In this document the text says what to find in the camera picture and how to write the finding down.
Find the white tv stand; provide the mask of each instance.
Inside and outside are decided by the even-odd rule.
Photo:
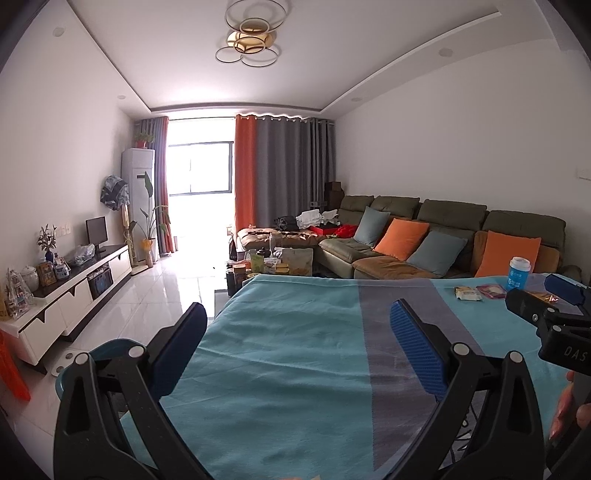
[[[15,320],[0,322],[0,330],[12,351],[36,370],[46,373],[41,358],[49,347],[62,337],[73,342],[84,327],[131,276],[127,245],[106,245],[105,252],[74,267],[69,278],[49,287],[42,287],[33,295],[35,305]],[[87,276],[97,268],[109,264],[113,284],[98,298],[92,299]]]

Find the hand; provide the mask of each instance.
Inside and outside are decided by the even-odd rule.
[[[574,372],[571,370],[566,374],[566,379],[570,384],[563,390],[558,399],[558,406],[556,407],[556,414],[552,420],[550,427],[550,440],[555,438],[564,430],[564,416],[568,412],[573,402],[573,380]],[[581,405],[577,410],[577,424],[580,428],[585,429],[591,423],[591,403]]]

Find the orange plastic bag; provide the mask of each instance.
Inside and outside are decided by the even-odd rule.
[[[31,399],[27,384],[14,364],[2,332],[0,332],[0,377],[16,398],[25,401]]]

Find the blue cup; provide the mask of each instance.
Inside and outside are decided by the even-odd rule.
[[[506,290],[513,290],[518,288],[523,290],[525,288],[525,282],[527,276],[530,274],[531,264],[526,258],[513,257],[509,263],[509,275],[507,278]]]

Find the blue-gray pillow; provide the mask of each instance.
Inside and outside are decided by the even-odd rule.
[[[415,253],[408,257],[407,263],[442,277],[456,261],[467,242],[466,238],[429,232]]]
[[[386,222],[390,214],[388,212],[380,212],[373,208],[365,207],[357,231],[353,240],[357,240],[361,244],[375,247],[376,242],[382,235]]]

